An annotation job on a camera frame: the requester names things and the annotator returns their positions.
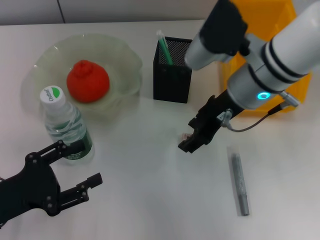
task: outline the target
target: pen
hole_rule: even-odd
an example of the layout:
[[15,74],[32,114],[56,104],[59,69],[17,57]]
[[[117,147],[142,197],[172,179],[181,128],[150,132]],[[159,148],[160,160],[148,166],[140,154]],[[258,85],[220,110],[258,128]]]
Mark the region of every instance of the pen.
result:
[[232,153],[231,161],[232,161],[234,182],[235,182],[236,193],[239,199],[241,215],[248,216],[249,206],[248,206],[248,199],[247,199],[247,190],[245,185],[244,173],[242,171],[240,155],[238,153]]
[[168,48],[168,44],[167,44],[167,41],[166,41],[164,34],[162,33],[161,30],[158,30],[156,32],[156,35],[158,37],[158,42],[159,42],[160,48],[162,50],[162,53],[164,55],[164,58],[166,60],[166,63],[169,65],[173,65],[174,62],[172,61],[172,58],[171,58],[171,55],[169,52],[169,48]]

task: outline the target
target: table surface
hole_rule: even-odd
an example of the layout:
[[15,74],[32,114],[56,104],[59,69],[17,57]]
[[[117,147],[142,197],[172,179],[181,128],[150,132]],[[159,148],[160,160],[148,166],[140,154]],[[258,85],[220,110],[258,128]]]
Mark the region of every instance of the table surface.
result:
[[[177,145],[188,122],[219,94],[217,66],[192,73],[188,104],[153,100],[156,31],[192,39],[203,21],[0,26],[0,176],[50,145],[36,117],[26,75],[41,54],[74,34],[103,33],[128,42],[143,61],[139,95],[113,117],[83,112],[95,155],[89,164],[52,164],[61,190],[101,173],[90,200],[49,217],[41,209],[10,220],[3,240],[315,240],[320,236],[319,77],[295,112],[266,119],[250,131],[220,129],[193,154]],[[235,128],[256,118],[237,117]],[[250,216],[235,202],[227,147],[241,154]]]

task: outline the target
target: bottle cap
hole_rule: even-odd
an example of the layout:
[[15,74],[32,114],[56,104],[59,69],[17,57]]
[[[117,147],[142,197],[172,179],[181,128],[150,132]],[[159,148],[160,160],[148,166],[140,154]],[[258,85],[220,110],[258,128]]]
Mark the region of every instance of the bottle cap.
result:
[[56,111],[66,103],[66,96],[58,86],[47,86],[40,93],[40,101],[47,111]]

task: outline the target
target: clear plastic bowl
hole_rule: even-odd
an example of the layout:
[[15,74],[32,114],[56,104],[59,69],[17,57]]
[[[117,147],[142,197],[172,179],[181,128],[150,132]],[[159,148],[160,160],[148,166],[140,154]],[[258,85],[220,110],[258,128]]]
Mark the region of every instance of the clear plastic bowl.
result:
[[[74,64],[88,60],[104,67],[109,75],[108,93],[92,103],[73,99],[67,88],[67,75]],[[34,81],[34,94],[50,85],[62,88],[67,99],[78,107],[105,111],[117,100],[135,94],[142,83],[142,61],[125,43],[116,37],[98,33],[73,35],[49,47],[30,71]]]

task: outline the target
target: black pen holder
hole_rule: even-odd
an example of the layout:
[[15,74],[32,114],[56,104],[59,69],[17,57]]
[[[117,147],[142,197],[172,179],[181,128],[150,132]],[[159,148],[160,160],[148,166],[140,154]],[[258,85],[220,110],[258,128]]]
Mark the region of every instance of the black pen holder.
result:
[[165,40],[173,65],[167,64],[158,42],[153,60],[153,99],[186,104],[192,70],[185,55],[192,40],[167,36]]

